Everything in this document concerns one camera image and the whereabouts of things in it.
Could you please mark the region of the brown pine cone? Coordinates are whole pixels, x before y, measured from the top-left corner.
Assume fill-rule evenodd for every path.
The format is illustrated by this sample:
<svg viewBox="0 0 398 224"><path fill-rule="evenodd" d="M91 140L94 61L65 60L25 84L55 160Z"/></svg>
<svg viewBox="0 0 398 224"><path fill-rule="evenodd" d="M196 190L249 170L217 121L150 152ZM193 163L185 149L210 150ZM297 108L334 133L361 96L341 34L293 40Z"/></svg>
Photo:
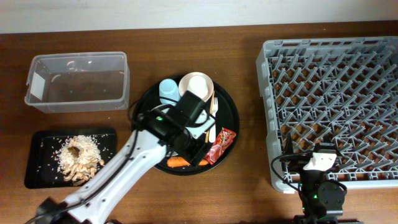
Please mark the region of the brown pine cone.
<svg viewBox="0 0 398 224"><path fill-rule="evenodd" d="M79 158L80 156L80 149L75 147L75 146L71 146L68 148L69 153L74 157L74 158Z"/></svg>

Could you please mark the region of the grey round plate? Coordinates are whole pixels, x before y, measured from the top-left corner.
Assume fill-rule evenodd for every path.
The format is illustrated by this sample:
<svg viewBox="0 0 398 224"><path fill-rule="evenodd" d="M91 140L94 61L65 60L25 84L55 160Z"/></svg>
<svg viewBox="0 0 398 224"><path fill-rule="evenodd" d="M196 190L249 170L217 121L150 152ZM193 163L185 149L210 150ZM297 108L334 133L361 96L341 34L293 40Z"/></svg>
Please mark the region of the grey round plate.
<svg viewBox="0 0 398 224"><path fill-rule="evenodd" d="M173 108L174 105L171 104L162 104L154 107L152 110L160 110L163 113L167 113L169 109Z"/></svg>

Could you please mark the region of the rice and nutshell pile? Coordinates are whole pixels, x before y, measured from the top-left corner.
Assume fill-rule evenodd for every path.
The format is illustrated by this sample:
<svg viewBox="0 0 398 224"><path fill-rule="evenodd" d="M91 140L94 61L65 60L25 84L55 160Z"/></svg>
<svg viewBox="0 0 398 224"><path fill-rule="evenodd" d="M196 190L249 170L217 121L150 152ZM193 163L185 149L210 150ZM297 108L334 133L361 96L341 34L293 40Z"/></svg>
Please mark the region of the rice and nutshell pile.
<svg viewBox="0 0 398 224"><path fill-rule="evenodd" d="M79 158L74 158L68 148L80 149ZM96 143L88 136L75 136L67 140L57 155L64 181L72 181L72 186L79 186L91 180L107 163L102 160Z"/></svg>

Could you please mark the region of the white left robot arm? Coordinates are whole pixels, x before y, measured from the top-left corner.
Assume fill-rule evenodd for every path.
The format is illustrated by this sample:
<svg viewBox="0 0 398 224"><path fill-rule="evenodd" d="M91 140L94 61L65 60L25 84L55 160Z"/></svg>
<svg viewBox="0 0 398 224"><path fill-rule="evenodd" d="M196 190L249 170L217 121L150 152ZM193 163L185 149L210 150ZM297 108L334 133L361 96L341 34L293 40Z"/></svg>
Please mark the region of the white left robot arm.
<svg viewBox="0 0 398 224"><path fill-rule="evenodd" d="M205 102L190 91L179 101L145 111L131 123L135 129L123 148L84 186L56 203L47 198L29 223L105 223L132 186L167 154L176 152L191 166L199 166L207 144L189 128L210 129L215 117L197 123Z"/></svg>

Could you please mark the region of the orange carrot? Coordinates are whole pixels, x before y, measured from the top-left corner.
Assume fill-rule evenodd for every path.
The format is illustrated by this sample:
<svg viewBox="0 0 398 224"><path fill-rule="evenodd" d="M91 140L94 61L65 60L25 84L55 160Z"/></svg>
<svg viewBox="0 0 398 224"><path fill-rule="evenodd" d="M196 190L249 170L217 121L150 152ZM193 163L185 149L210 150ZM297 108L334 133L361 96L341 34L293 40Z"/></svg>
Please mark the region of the orange carrot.
<svg viewBox="0 0 398 224"><path fill-rule="evenodd" d="M199 163L199 167L200 166L207 166L209 164L209 162L205 159L202 159ZM184 158L182 157L178 157L178 156L174 156L174 157L170 157L167 160L167 166L170 168L176 168L176 167L189 167L192 166L189 162L187 162Z"/></svg>

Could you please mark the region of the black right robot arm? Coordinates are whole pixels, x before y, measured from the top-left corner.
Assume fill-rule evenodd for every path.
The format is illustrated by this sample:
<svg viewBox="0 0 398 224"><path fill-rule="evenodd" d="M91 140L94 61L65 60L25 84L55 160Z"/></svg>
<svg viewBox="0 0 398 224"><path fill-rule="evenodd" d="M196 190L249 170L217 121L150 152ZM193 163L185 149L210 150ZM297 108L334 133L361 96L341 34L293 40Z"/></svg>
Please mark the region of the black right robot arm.
<svg viewBox="0 0 398 224"><path fill-rule="evenodd" d="M338 223L343 214L347 187L325 175L337 169L336 159L341 156L329 139L318 142L311 151L294 153L293 140L287 135L282 161L291 172L299 174L298 192L303 215L296 215L293 223Z"/></svg>

